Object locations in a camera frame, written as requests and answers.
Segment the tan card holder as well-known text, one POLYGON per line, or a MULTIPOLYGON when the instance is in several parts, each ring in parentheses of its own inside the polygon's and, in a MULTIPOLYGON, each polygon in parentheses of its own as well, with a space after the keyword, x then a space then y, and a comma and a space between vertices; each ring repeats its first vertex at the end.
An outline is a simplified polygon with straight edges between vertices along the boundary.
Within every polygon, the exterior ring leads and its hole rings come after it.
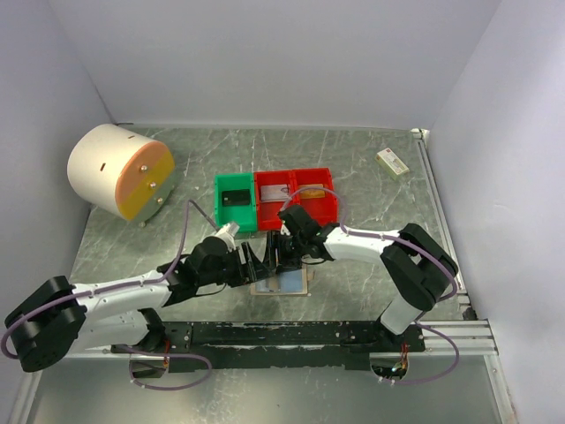
POLYGON ((284 272, 253 283, 250 293, 253 296, 306 296, 314 276, 314 271, 307 267, 284 272))

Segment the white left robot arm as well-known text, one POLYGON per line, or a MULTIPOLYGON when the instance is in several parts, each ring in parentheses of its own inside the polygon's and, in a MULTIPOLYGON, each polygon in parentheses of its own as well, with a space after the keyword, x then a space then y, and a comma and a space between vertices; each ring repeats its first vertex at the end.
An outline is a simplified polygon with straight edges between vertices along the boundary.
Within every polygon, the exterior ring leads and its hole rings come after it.
POLYGON ((268 233, 260 260, 248 243, 236 244, 233 229, 224 225, 189 254, 178 253, 141 276, 99 284, 53 277, 6 317, 2 354, 32 373, 70 353, 106 345, 116 352, 162 353, 168 337, 158 309, 197 298, 211 284, 235 288, 273 276, 278 241, 278 232, 268 233))

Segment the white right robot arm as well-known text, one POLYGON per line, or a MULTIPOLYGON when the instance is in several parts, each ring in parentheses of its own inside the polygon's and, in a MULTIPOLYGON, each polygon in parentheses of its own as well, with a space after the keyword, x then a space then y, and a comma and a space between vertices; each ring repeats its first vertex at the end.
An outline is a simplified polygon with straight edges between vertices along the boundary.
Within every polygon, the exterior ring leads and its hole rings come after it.
POLYGON ((290 266, 310 257, 316 263, 360 261, 382 263, 397 295, 380 315, 375 343, 394 351, 405 331, 421 315, 457 292, 459 268, 451 256, 418 224, 397 231, 353 229, 343 223, 322 226, 298 204, 278 213, 279 263, 290 266))

